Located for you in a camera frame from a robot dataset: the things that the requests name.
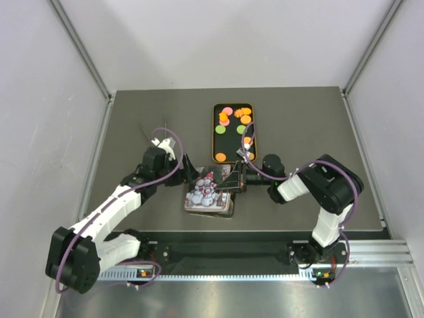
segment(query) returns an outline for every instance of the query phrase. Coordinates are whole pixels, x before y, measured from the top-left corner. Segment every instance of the enclosure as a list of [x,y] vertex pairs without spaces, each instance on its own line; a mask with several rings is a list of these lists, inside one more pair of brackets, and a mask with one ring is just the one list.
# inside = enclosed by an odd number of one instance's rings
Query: enclosure
[[[2,317],[424,317],[424,3],[24,0],[0,9]],[[163,263],[145,289],[103,290],[101,276],[83,296],[56,294],[44,274],[52,233],[105,201],[156,127],[178,134],[194,166],[216,164],[220,103],[252,105],[256,163],[278,154],[292,172],[330,154],[363,180],[337,284],[313,289],[266,254],[307,240],[319,212],[311,195],[277,205],[251,187],[232,219],[213,219],[184,211],[186,187],[159,187],[115,234],[144,233],[176,265]]]

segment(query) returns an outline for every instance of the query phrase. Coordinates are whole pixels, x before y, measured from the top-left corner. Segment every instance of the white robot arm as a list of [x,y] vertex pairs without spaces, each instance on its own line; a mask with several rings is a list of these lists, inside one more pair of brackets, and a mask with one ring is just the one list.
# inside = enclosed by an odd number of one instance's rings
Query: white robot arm
[[162,142],[155,138],[152,143],[154,147],[147,149],[142,163],[95,211],[69,229],[60,227],[54,232],[46,265],[48,276],[59,277],[64,285],[85,293],[101,272],[140,253],[142,242],[134,235],[123,233],[105,239],[156,193],[157,186],[178,186],[199,176],[186,154],[182,156],[182,167],[178,167],[172,138]]

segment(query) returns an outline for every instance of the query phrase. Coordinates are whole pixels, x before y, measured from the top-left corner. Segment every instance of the purple cable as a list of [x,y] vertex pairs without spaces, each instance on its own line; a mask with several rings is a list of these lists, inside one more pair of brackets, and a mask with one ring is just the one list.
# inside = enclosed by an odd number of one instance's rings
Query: purple cable
[[[183,157],[184,157],[184,149],[183,149],[183,144],[181,142],[181,139],[177,136],[176,133],[174,133],[173,131],[171,131],[170,129],[167,129],[165,127],[158,127],[156,128],[152,134],[155,134],[157,131],[166,131],[168,133],[170,133],[175,140],[178,142],[178,146],[180,147],[180,158],[178,159],[178,163],[176,165],[176,167],[166,176],[163,176],[157,180],[151,181],[151,182],[146,182],[145,184],[140,184],[140,185],[136,185],[135,187],[132,187],[131,189],[125,190],[124,192],[120,193],[118,195],[118,197],[122,197],[123,195],[127,194],[128,192],[132,192],[136,189],[141,189],[142,187],[148,187],[148,186],[153,186],[154,184],[157,184],[159,182],[162,182],[166,179],[168,179],[170,176],[172,176],[174,173],[177,172],[177,170],[180,168],[182,162],[183,162]],[[71,240],[71,243],[68,245],[67,249],[65,250],[65,253],[62,257],[62,260],[60,261],[59,264],[59,268],[58,268],[58,273],[56,274],[56,283],[55,283],[55,288],[56,288],[56,292],[57,293],[63,293],[64,291],[66,291],[68,288],[64,287],[64,289],[60,289],[60,277],[62,276],[62,272],[64,270],[64,266],[66,263],[66,260],[68,259],[69,254],[71,253],[72,248],[74,247],[76,241],[81,237],[82,233],[84,233],[84,231],[91,225],[93,224],[93,222],[96,220],[96,218],[98,218],[100,216],[100,214],[102,212],[104,212],[108,207],[110,207],[115,201],[117,200],[116,197],[114,197],[112,200],[110,200],[109,202],[107,202],[102,208],[101,208],[101,212],[100,213],[96,213],[80,230],[79,232],[73,237],[73,239]]]
[[[248,165],[251,167],[251,168],[253,168],[256,172],[258,172],[259,174],[261,174],[262,176],[264,176],[264,177],[266,177],[266,178],[269,178],[269,179],[271,179],[271,180],[276,180],[276,181],[286,181],[286,180],[288,180],[290,177],[283,177],[283,178],[277,178],[277,177],[274,177],[274,176],[270,176],[270,175],[268,175],[268,174],[266,174],[266,173],[264,173],[263,171],[261,171],[260,169],[258,169],[250,160],[249,160],[249,158],[248,158],[248,156],[247,156],[247,153],[246,153],[246,148],[244,147],[244,137],[246,136],[246,132],[247,132],[247,130],[248,130],[248,128],[250,127],[250,126],[252,126],[253,125],[253,127],[254,127],[254,132],[256,132],[256,125],[254,124],[254,122],[251,122],[251,123],[249,123],[247,126],[246,126],[246,128],[244,129],[244,132],[243,132],[243,134],[242,134],[242,137],[241,137],[241,144],[242,144],[242,151],[243,151],[243,154],[244,154],[244,158],[245,158],[245,160],[246,160],[246,162],[248,163]],[[347,239],[347,236],[343,233],[343,227],[344,227],[344,225],[347,223],[347,222],[349,222],[349,220],[353,217],[353,215],[356,213],[356,210],[358,209],[358,200],[359,200],[359,198],[358,198],[358,190],[356,189],[356,187],[355,187],[355,185],[354,185],[354,183],[353,183],[353,181],[351,180],[351,178],[347,175],[347,173],[346,172],[344,172],[343,170],[341,170],[338,166],[336,166],[336,165],[334,165],[334,164],[332,164],[332,163],[330,163],[330,162],[327,162],[327,161],[323,161],[323,160],[314,160],[314,161],[312,161],[312,162],[310,162],[310,163],[308,163],[308,164],[306,164],[306,165],[304,165],[304,166],[302,166],[299,170],[297,170],[297,171],[295,171],[294,172],[294,174],[293,174],[293,176],[295,176],[297,173],[299,173],[300,171],[302,171],[303,169],[306,169],[307,167],[309,167],[310,165],[312,165],[312,164],[322,164],[323,166],[327,166],[327,167],[330,167],[330,168],[332,168],[332,169],[334,169],[336,172],[338,172],[342,177],[344,177],[346,180],[347,180],[347,182],[349,183],[349,186],[352,188],[352,192],[353,192],[353,205],[352,205],[352,207],[350,208],[350,211],[347,213],[347,215],[346,215],[346,217],[344,218],[344,221],[343,222],[341,222],[340,224],[339,224],[339,226],[340,226],[340,229],[339,229],[339,232],[340,232],[340,236],[341,237],[343,237],[344,238],[344,240],[346,241],[346,260],[344,261],[344,263],[343,263],[343,267],[342,267],[342,269],[340,270],[340,272],[339,272],[339,275],[337,275],[336,276],[336,278],[329,284],[329,285],[333,285],[335,282],[337,282],[338,280],[339,280],[339,278],[341,277],[341,275],[343,274],[343,272],[345,271],[345,269],[346,269],[346,267],[347,267],[347,264],[349,263],[349,257],[350,257],[350,245],[349,245],[349,241],[348,241],[348,239]]]
[[[158,271],[155,273],[155,275],[153,276],[153,278],[151,278],[149,281],[147,281],[143,285],[138,285],[140,288],[145,288],[147,286],[152,285],[153,282],[159,277],[160,273],[162,273],[162,267],[161,267],[161,265],[159,263],[152,262],[150,260],[143,260],[143,261],[134,261],[134,262],[124,262],[124,263],[120,263],[119,265],[145,265],[145,264],[147,264],[147,265],[153,265],[153,266],[157,267],[157,269],[158,269]],[[83,302],[82,304],[80,304],[77,307],[73,307],[71,305],[71,303],[70,303],[69,297],[67,297],[66,298],[66,305],[68,306],[68,309],[70,311],[75,312],[75,311],[81,309],[81,307],[83,307],[85,304],[87,304],[88,302],[90,302],[96,295],[98,295],[101,292],[104,292],[108,288],[113,287],[113,286],[117,286],[117,285],[122,286],[122,285],[126,285],[126,284],[127,284],[126,282],[115,282],[115,283],[106,285],[106,286],[100,288],[99,290],[95,291],[94,294],[91,295],[91,297],[87,301]]]

